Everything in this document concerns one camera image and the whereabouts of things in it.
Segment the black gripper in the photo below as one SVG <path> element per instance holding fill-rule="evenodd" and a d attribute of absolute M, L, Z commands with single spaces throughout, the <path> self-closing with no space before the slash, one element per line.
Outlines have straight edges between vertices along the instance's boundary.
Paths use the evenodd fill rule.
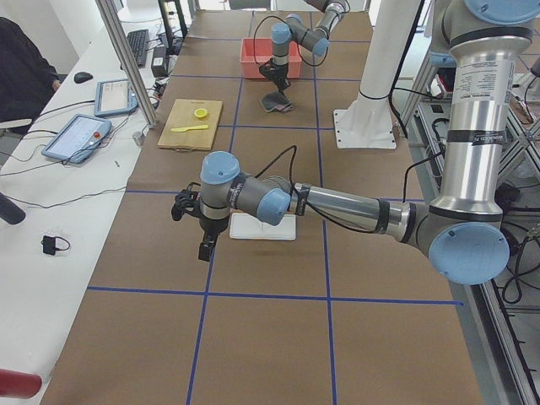
<path fill-rule="evenodd" d="M 278 92 L 285 95 L 285 90 L 290 86 L 288 79 L 288 63 L 279 65 L 273 59 L 269 59 L 258 66 L 259 73 L 267 80 L 273 82 Z"/>
<path fill-rule="evenodd" d="M 198 259 L 204 262 L 209 262 L 213 255 L 213 248 L 216 246 L 219 235 L 227 230 L 229 226 L 230 216 L 222 219 L 211 219 L 205 215 L 201 215 L 199 224 L 203 230 L 202 242 L 199 245 Z"/>

